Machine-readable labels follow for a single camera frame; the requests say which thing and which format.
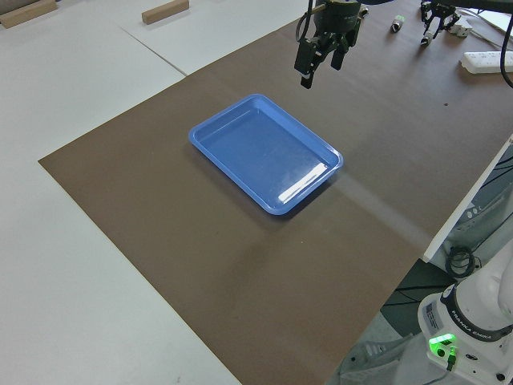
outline brown mat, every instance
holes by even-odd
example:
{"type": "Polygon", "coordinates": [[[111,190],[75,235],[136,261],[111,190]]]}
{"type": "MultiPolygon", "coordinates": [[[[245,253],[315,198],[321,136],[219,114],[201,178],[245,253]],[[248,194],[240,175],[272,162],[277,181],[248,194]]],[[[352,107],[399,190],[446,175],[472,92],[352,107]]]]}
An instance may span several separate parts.
{"type": "Polygon", "coordinates": [[[244,385],[324,383],[511,133],[511,90],[458,64],[486,44],[419,49],[416,2],[363,24],[342,71],[324,65],[310,91],[287,26],[41,160],[244,385]],[[345,157],[287,217],[188,142],[254,92],[345,157]]]}

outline tray rim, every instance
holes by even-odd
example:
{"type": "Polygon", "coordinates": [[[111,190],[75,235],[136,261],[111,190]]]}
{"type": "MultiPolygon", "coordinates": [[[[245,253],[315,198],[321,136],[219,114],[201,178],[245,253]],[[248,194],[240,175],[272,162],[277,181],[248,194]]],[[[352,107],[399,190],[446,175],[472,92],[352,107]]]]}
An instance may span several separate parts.
{"type": "MultiPolygon", "coordinates": [[[[297,138],[297,136],[295,136],[293,132],[290,132],[289,130],[286,130],[286,131],[289,134],[293,135],[295,138],[297,138]]],[[[290,115],[287,111],[285,111],[279,105],[274,103],[269,97],[267,97],[266,95],[263,95],[263,94],[258,94],[258,93],[253,93],[248,96],[245,96],[243,99],[239,100],[238,102],[231,104],[230,106],[226,107],[222,111],[217,112],[215,115],[213,115],[210,118],[206,119],[205,121],[197,124],[189,131],[188,138],[189,138],[189,141],[191,142],[191,144],[194,145],[194,147],[196,147],[198,150],[200,150],[201,153],[203,153],[211,162],[213,162],[214,165],[217,166],[237,186],[242,188],[242,190],[246,194],[248,194],[261,208],[263,208],[266,212],[268,212],[272,215],[284,215],[284,214],[288,213],[293,207],[295,207],[301,201],[303,201],[317,187],[319,187],[322,183],[324,183],[326,180],[328,180],[344,164],[344,157],[337,149],[335,149],[333,146],[331,146],[329,143],[327,143],[325,140],[323,140],[315,132],[313,132],[312,130],[307,128],[302,122],[300,122],[299,120],[294,118],[292,115],[290,115]],[[337,163],[333,167],[329,168],[329,171],[326,174],[324,174],[320,178],[317,178],[312,184],[310,184],[307,188],[305,188],[300,194],[298,194],[292,200],[283,204],[279,208],[274,208],[274,207],[270,206],[264,199],[261,198],[261,196],[256,194],[241,178],[238,177],[237,174],[235,174],[228,166],[226,166],[222,161],[220,161],[219,158],[214,156],[208,150],[208,148],[203,146],[202,143],[196,138],[196,133],[198,131],[200,131],[201,128],[208,126],[210,123],[215,122],[220,117],[227,114],[233,108],[239,107],[240,105],[247,103],[252,99],[262,99],[266,103],[270,104],[272,106],[272,108],[275,108],[275,109],[279,110],[281,113],[284,113],[288,117],[288,119],[291,119],[300,130],[305,132],[307,135],[311,136],[320,145],[322,145],[322,147],[326,148],[328,151],[332,152],[337,157],[337,163]]]]}

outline wooden block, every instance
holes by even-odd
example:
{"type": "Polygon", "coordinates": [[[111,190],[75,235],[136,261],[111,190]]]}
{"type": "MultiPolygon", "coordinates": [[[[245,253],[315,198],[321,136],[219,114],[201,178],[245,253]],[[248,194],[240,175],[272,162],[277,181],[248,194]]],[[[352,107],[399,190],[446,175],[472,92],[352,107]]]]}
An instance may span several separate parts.
{"type": "Polygon", "coordinates": [[[39,0],[38,2],[29,4],[28,6],[22,6],[17,10],[12,10],[11,12],[0,15],[0,23],[5,28],[11,28],[12,26],[17,26],[22,22],[37,18],[42,14],[47,14],[48,12],[56,9],[57,4],[55,3],[55,0],[39,0]]]}
{"type": "Polygon", "coordinates": [[[189,9],[189,0],[174,0],[142,13],[144,24],[152,24],[189,9]]]}

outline blue tray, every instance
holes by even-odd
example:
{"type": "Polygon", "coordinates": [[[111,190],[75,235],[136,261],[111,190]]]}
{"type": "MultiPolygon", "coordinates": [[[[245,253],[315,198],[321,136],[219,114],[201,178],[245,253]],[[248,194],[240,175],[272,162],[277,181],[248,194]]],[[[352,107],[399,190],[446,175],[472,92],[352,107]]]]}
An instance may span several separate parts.
{"type": "Polygon", "coordinates": [[[343,164],[340,152],[258,94],[195,126],[189,140],[274,215],[287,213],[343,164]]]}

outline white power strip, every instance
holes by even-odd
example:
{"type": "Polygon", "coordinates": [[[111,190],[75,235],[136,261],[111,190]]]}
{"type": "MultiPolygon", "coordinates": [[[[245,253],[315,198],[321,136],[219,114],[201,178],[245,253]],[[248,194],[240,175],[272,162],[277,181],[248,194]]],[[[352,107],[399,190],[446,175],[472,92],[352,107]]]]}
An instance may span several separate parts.
{"type": "MultiPolygon", "coordinates": [[[[500,52],[465,52],[462,66],[471,74],[493,74],[500,72],[500,52]]],[[[506,52],[506,72],[513,72],[513,51],[506,52]]]]}

